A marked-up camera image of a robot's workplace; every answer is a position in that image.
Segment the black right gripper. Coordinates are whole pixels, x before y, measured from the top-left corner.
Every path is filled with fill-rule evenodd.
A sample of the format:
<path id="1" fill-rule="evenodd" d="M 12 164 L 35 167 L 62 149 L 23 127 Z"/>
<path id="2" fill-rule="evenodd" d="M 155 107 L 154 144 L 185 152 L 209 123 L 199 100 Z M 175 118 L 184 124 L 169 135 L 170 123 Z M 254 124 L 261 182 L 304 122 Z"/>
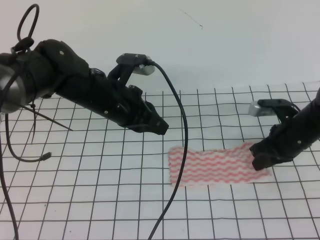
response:
<path id="1" fill-rule="evenodd" d="M 256 171 L 291 162 L 320 138 L 320 93 L 287 123 L 276 125 L 268 139 L 254 143 L 250 152 Z"/>

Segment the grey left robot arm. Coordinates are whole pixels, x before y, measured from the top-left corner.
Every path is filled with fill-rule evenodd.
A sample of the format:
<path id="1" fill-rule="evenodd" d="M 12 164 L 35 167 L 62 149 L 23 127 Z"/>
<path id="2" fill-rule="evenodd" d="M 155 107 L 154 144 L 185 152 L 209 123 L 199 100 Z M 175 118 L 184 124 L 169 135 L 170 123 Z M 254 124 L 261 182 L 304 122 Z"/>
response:
<path id="1" fill-rule="evenodd" d="M 142 90 L 128 85 L 132 74 L 149 76 L 155 64 L 144 54 L 124 53 L 110 73 L 79 57 L 66 43 L 41 41 L 35 49 L 29 37 L 0 56 L 0 111 L 10 114 L 53 94 L 137 133 L 164 135 L 168 124 L 143 99 Z"/>

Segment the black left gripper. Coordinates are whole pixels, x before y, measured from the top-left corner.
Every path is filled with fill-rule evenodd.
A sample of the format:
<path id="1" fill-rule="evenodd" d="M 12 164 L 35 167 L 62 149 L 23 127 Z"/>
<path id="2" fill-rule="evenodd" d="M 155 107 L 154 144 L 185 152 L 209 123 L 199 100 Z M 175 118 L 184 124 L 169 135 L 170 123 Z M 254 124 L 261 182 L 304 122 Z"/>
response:
<path id="1" fill-rule="evenodd" d="M 34 49 L 50 64 L 49 92 L 56 93 L 136 133 L 165 135 L 169 125 L 142 90 L 127 87 L 79 57 L 66 43 L 41 41 Z"/>

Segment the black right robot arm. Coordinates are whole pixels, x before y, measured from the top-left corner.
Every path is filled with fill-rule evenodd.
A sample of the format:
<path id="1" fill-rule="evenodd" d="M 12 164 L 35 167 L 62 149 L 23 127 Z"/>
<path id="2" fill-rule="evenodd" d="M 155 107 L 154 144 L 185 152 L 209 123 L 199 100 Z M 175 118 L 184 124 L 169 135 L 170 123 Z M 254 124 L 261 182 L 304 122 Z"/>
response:
<path id="1" fill-rule="evenodd" d="M 291 162 L 320 139 L 319 92 L 303 109 L 285 99 L 260 99 L 250 104 L 248 114 L 253 117 L 277 116 L 280 121 L 272 126 L 266 138 L 249 148 L 256 171 Z"/>

